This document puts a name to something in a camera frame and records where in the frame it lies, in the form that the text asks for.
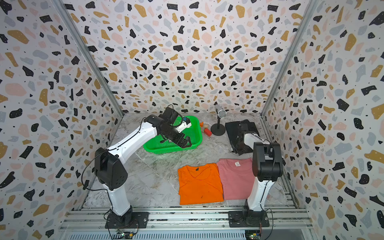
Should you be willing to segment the green plastic basket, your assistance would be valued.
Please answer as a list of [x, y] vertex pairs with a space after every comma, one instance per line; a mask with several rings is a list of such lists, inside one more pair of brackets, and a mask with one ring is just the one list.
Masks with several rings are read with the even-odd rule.
[[191, 122], [189, 128], [180, 133], [172, 130], [170, 136], [158, 135], [146, 142], [143, 148], [147, 152], [157, 155], [196, 149], [203, 142], [200, 122], [194, 116], [186, 116], [185, 118]]

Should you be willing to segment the orange t-shirt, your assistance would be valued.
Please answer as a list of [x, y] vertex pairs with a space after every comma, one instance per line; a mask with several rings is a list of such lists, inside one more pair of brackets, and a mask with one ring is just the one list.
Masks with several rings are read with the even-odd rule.
[[217, 164], [184, 166], [178, 169], [180, 205], [201, 205], [224, 201]]

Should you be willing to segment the black t-shirt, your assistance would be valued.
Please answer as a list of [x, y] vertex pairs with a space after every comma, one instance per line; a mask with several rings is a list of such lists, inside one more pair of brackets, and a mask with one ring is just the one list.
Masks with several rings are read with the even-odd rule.
[[244, 135], [246, 133], [260, 135], [254, 122], [250, 122], [249, 120], [229, 122], [225, 123], [225, 128], [233, 153], [240, 156], [253, 152], [253, 150], [244, 143]]

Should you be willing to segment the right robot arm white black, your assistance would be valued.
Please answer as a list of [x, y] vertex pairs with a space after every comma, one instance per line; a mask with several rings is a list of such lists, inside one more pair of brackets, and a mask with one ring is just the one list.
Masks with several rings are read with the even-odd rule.
[[254, 133], [244, 134], [244, 144], [253, 150], [252, 172], [255, 176], [247, 204], [251, 211], [261, 212], [265, 209], [270, 189], [283, 175], [281, 146], [276, 142], [263, 140]]

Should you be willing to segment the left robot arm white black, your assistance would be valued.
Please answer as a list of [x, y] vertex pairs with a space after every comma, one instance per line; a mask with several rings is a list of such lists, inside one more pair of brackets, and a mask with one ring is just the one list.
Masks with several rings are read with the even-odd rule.
[[114, 215], [123, 217], [131, 209], [125, 187], [128, 178], [125, 163], [139, 148], [159, 135], [180, 148], [192, 146], [190, 137], [183, 133], [183, 130], [192, 126], [191, 120], [182, 117], [181, 123], [174, 126], [179, 116], [150, 115], [141, 121], [134, 133], [108, 149], [100, 148], [96, 151], [95, 175], [108, 193]]

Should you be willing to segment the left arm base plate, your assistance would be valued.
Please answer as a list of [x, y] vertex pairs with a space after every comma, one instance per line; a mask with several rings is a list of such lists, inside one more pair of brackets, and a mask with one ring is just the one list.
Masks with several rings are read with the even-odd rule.
[[149, 212], [127, 212], [123, 216], [110, 213], [105, 224], [106, 229], [145, 229], [149, 220]]

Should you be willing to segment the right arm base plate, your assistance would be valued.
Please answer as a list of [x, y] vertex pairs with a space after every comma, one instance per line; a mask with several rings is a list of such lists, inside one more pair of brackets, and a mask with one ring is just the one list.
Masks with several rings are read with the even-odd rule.
[[228, 218], [230, 228], [267, 228], [270, 226], [266, 211], [230, 211]]

